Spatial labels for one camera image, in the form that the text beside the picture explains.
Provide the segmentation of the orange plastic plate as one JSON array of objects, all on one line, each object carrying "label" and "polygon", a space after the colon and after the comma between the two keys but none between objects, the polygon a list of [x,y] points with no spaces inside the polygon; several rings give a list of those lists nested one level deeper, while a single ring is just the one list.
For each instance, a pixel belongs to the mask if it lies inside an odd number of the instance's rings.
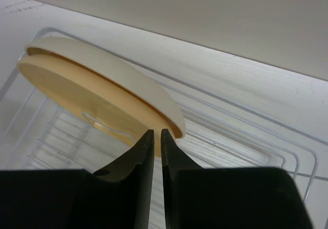
[{"label": "orange plastic plate", "polygon": [[89,69],[50,55],[27,56],[16,66],[61,107],[130,147],[148,129],[153,130],[155,156],[161,156],[160,134],[169,125],[127,90]]}]

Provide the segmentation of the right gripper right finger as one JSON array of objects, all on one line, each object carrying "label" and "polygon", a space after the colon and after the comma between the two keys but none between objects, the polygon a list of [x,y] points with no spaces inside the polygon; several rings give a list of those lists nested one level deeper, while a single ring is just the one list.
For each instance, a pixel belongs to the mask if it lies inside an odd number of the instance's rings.
[{"label": "right gripper right finger", "polygon": [[161,132],[167,228],[307,228],[308,214],[281,168],[205,169]]}]

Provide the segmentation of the tan rear plate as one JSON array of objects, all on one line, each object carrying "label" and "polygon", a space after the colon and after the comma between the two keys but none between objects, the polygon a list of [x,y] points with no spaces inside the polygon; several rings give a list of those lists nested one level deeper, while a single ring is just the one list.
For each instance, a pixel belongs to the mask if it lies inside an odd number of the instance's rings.
[{"label": "tan rear plate", "polygon": [[152,78],[146,76],[123,59],[109,52],[65,37],[42,37],[25,45],[29,55],[50,53],[82,65],[109,79],[160,113],[176,138],[186,134],[186,123],[180,107]]}]

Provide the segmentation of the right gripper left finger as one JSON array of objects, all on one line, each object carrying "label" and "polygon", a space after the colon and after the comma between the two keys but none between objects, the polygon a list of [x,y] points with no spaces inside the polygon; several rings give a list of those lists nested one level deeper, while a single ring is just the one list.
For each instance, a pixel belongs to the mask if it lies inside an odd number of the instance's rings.
[{"label": "right gripper left finger", "polygon": [[154,132],[108,165],[1,171],[1,228],[147,228]]}]

